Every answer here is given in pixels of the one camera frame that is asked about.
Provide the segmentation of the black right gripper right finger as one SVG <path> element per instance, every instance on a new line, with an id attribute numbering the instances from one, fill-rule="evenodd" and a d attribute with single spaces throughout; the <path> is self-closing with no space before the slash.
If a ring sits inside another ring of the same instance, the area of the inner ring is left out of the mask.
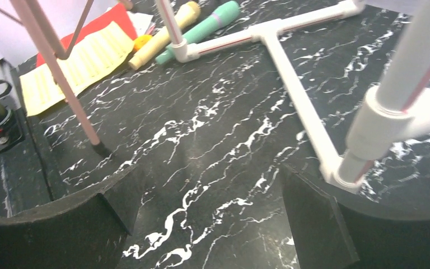
<path id="1" fill-rule="evenodd" d="M 349 193 L 286 164 L 279 170 L 302 268 L 430 268 L 430 216 Z"/>

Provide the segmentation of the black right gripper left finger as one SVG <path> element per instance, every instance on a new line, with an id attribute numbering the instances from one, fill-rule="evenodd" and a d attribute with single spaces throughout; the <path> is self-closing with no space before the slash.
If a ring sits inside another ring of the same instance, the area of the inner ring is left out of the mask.
<path id="1" fill-rule="evenodd" d="M 133 165 L 100 183 L 0 217 L 0 268 L 116 268 L 146 178 Z"/>

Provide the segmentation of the yellow sheet music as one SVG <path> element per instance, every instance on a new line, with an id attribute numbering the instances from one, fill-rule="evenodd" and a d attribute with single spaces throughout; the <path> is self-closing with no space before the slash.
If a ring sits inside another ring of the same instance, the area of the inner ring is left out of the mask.
<path id="1" fill-rule="evenodd" d="M 133 50 L 134 41 L 111 22 L 76 44 L 68 59 L 57 63 L 73 93 L 79 95 L 120 66 Z M 38 115 L 66 97 L 56 84 L 47 64 L 20 76 L 28 116 Z"/>

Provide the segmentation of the red folder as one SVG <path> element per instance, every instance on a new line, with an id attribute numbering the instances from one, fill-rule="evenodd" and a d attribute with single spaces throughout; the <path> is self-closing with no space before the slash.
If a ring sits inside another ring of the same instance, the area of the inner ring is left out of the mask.
<path id="1" fill-rule="evenodd" d="M 126 8 L 122 3 L 118 3 L 114 7 L 103 13 L 101 16 L 95 18 L 94 20 L 83 26 L 76 39 L 76 44 L 82 41 L 87 35 L 90 35 L 107 27 L 111 22 L 117 23 L 120 28 L 132 40 L 138 37 L 135 28 L 129 18 L 129 15 L 127 14 Z"/>

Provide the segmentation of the pink music stand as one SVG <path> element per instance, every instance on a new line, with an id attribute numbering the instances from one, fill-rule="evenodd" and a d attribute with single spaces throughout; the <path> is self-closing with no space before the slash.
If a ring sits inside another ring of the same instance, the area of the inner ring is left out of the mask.
<path id="1" fill-rule="evenodd" d="M 48 65 L 55 82 L 62 90 L 69 106 L 79 120 L 86 136 L 92 144 L 93 149 L 99 155 L 108 157 L 111 154 L 111 151 L 101 142 L 81 103 L 75 96 L 73 88 L 69 84 L 57 62 L 58 59 L 67 60 L 70 57 L 81 29 L 85 24 L 87 15 L 93 5 L 93 1 L 86 2 L 82 15 L 73 33 L 71 43 L 67 48 L 62 45 L 62 42 L 57 37 L 53 26 L 38 1 L 11 1 L 11 4 L 19 18 L 15 18 L 2 8 L 0 8 L 0 14 L 8 17 L 26 29 L 39 53 L 44 58 L 45 63 Z"/>

